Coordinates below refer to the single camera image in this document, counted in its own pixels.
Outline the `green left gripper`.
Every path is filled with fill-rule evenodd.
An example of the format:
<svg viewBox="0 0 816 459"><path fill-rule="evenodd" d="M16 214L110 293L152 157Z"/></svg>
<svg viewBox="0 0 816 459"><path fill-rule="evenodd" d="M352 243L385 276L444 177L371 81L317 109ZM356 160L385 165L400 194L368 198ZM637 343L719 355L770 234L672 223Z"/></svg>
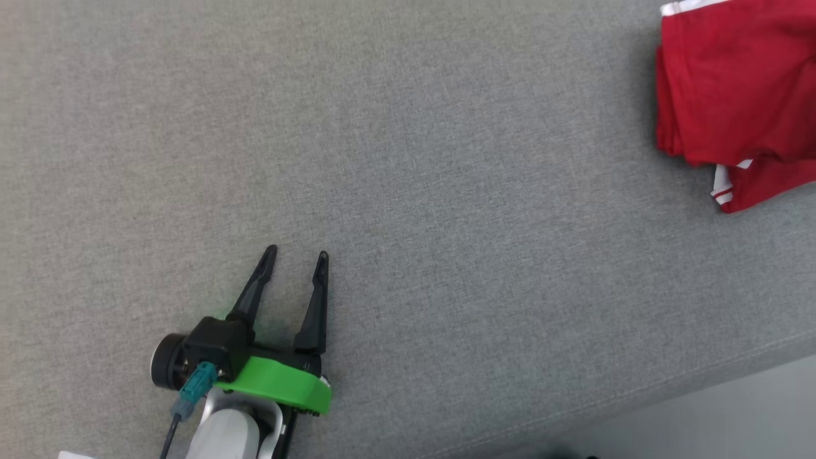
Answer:
<svg viewBox="0 0 816 459"><path fill-rule="evenodd" d="M258 264L226 316L254 331L263 290L271 280L277 245L266 247ZM328 325L329 255L319 253L312 276L312 296L300 331L293 340L294 351L267 347L250 348L250 357L232 380L219 378L223 390L268 399L315 416L329 413L332 389L324 378L323 357Z"/></svg>

